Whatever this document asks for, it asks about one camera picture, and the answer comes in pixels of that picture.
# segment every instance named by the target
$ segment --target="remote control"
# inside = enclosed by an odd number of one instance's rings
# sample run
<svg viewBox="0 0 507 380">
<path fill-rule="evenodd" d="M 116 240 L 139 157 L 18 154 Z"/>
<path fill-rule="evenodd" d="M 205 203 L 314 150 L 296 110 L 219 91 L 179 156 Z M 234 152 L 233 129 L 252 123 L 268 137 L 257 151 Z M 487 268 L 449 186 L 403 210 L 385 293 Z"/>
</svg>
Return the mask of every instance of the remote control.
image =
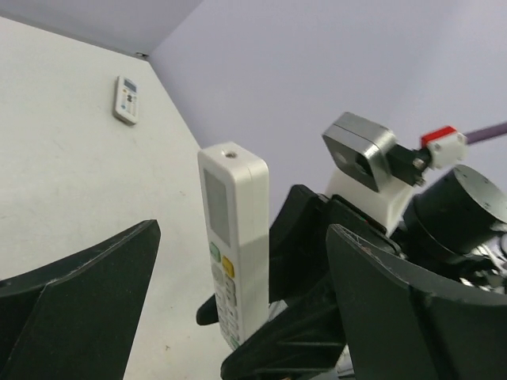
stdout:
<svg viewBox="0 0 507 380">
<path fill-rule="evenodd" d="M 269 170 L 233 142 L 198 162 L 219 325 L 236 349 L 269 319 Z"/>
<path fill-rule="evenodd" d="M 116 80 L 114 116 L 127 125 L 139 121 L 139 97 L 137 86 L 129 79 L 119 76 Z"/>
</svg>

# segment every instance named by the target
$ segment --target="white remote control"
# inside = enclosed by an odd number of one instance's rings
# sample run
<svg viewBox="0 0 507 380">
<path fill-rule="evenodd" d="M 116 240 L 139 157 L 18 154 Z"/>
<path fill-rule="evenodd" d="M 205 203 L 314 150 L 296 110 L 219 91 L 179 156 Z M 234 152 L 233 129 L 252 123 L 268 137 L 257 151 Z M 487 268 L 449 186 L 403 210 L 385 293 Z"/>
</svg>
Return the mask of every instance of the white remote control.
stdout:
<svg viewBox="0 0 507 380">
<path fill-rule="evenodd" d="M 137 124 L 139 121 L 137 86 L 122 76 L 116 80 L 113 114 L 128 125 Z"/>
<path fill-rule="evenodd" d="M 220 329 L 236 349 L 269 319 L 269 170 L 232 142 L 198 162 Z"/>
</svg>

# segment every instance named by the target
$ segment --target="robotic hand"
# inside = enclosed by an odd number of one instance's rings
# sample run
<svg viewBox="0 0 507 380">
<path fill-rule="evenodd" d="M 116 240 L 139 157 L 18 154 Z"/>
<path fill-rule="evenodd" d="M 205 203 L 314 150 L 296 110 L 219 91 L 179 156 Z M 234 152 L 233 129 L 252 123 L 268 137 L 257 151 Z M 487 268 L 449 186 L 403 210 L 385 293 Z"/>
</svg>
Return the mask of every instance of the robotic hand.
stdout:
<svg viewBox="0 0 507 380">
<path fill-rule="evenodd" d="M 507 378 L 505 245 L 486 244 L 505 236 L 506 197 L 465 165 L 414 195 L 426 170 L 505 133 L 445 127 L 409 150 L 342 115 L 323 136 L 337 165 L 326 193 L 293 186 L 269 231 L 269 301 L 288 307 L 223 362 L 222 379 L 306 380 L 347 346 L 357 380 Z M 197 323 L 217 321 L 213 296 Z"/>
</svg>

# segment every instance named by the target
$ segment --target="yellow button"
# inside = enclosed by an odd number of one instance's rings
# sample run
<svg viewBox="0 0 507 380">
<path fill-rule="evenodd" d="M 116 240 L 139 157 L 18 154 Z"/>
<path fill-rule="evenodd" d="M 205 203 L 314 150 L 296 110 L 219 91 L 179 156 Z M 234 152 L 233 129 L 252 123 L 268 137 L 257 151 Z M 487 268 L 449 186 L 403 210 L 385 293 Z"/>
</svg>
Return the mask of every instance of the yellow button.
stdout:
<svg viewBox="0 0 507 380">
<path fill-rule="evenodd" d="M 225 272 L 232 279 L 234 278 L 234 265 L 225 256 L 222 256 L 222 266 Z"/>
</svg>

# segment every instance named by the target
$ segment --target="green button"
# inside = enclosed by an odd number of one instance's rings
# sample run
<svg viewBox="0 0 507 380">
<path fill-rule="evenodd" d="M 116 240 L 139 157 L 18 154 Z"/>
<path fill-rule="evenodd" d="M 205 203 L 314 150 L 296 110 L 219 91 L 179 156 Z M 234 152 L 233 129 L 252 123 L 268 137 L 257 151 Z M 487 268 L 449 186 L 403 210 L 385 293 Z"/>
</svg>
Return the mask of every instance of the green button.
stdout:
<svg viewBox="0 0 507 380">
<path fill-rule="evenodd" d="M 230 336 L 230 338 L 231 338 L 231 343 L 232 343 L 234 349 L 238 348 L 239 347 L 239 343 L 236 341 L 236 339 L 233 338 L 232 336 Z"/>
<path fill-rule="evenodd" d="M 212 254 L 215 261 L 219 263 L 221 259 L 219 247 L 217 247 L 213 243 L 209 243 L 209 252 Z"/>
</svg>

